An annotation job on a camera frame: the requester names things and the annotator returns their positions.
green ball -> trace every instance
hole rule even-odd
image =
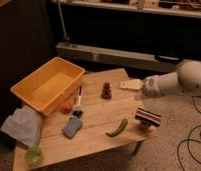
[[[31,147],[25,154],[25,160],[29,165],[38,165],[42,162],[42,151],[38,146]]]

toy cucumber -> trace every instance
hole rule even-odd
[[[122,122],[120,123],[119,127],[113,131],[113,132],[106,132],[106,135],[108,135],[109,137],[115,137],[117,135],[119,135],[124,128],[126,127],[126,125],[128,124],[128,120],[127,119],[123,119]]]

table leg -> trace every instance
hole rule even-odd
[[[137,155],[137,153],[138,153],[139,149],[141,148],[142,144],[143,144],[143,141],[139,141],[139,142],[136,144],[135,149],[134,149],[134,151],[133,151],[133,153],[132,153],[133,156],[136,156],[136,155]]]

orange object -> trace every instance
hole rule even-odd
[[[83,68],[55,57],[14,85],[11,92],[48,116],[81,85],[84,72]]]
[[[60,105],[60,111],[64,114],[68,114],[72,111],[72,104],[69,103],[69,102],[63,102],[61,105]]]

floor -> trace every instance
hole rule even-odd
[[[131,158],[131,153],[135,146],[135,144],[132,144],[38,170],[183,170],[178,161],[178,145],[182,140],[187,139],[190,130],[201,125],[201,114],[195,108],[192,98],[174,95],[160,98],[142,98],[147,110],[162,116],[162,125],[159,127],[159,136],[145,141],[137,156]],[[194,102],[201,111],[201,99],[195,98]],[[200,132],[201,127],[195,129],[191,138],[201,141]],[[191,153],[201,163],[201,144],[192,141],[189,145]],[[186,142],[180,145],[179,156],[186,171],[201,171],[201,164],[192,159],[187,149]],[[12,163],[13,151],[7,149],[0,143],[0,171],[12,170]]]

